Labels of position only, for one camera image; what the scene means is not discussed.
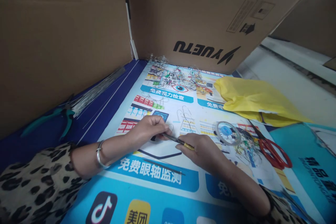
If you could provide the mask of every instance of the eye icon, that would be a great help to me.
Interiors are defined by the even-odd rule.
[[[188,91],[187,88],[185,88],[185,87],[183,87],[181,85],[174,85],[174,86],[172,86],[172,88],[175,89],[176,91],[181,92],[181,93],[184,93],[184,92]]]

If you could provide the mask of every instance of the leopard print clothing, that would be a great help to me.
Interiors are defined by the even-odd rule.
[[[307,224],[301,217],[294,213],[291,209],[289,203],[284,199],[267,188],[260,185],[261,188],[266,193],[270,203],[271,211],[270,213],[263,218],[255,218],[249,216],[249,223],[253,224],[275,224],[275,223],[291,223],[291,224]]]
[[[0,223],[61,223],[87,182],[75,172],[66,143],[13,164],[0,177]]]

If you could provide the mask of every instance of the red scissors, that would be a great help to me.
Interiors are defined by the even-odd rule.
[[[265,158],[271,163],[271,165],[275,168],[278,168],[279,170],[283,170],[285,167],[287,168],[292,168],[292,162],[286,152],[276,143],[272,142],[271,140],[267,139],[264,137],[264,135],[251,123],[255,133],[258,135],[259,138],[259,147]],[[276,152],[276,150],[273,148],[274,145],[276,148],[279,149],[279,151],[282,153],[284,156],[286,162],[282,160],[282,158],[279,156],[279,154]]]

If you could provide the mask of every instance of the silver bangle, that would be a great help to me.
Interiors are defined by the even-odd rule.
[[[96,152],[97,152],[97,161],[98,161],[98,164],[105,170],[105,169],[109,168],[110,166],[106,166],[106,165],[104,165],[104,164],[100,161],[100,150],[102,149],[102,144],[103,144],[104,141],[105,141],[105,140],[103,140],[103,141],[101,141],[101,142],[99,143]]]

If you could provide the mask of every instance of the cardboard box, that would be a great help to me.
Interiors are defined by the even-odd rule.
[[[141,58],[228,74],[299,0],[130,1]],[[0,0],[0,9],[0,138],[131,60],[125,0]]]
[[[272,35],[336,57],[335,3],[336,0],[302,0]]]
[[[299,0],[129,0],[141,59],[231,74]]]
[[[323,64],[325,67],[328,67],[334,71],[336,71],[336,58],[333,58],[326,63]]]
[[[125,0],[0,0],[0,139],[131,61]]]

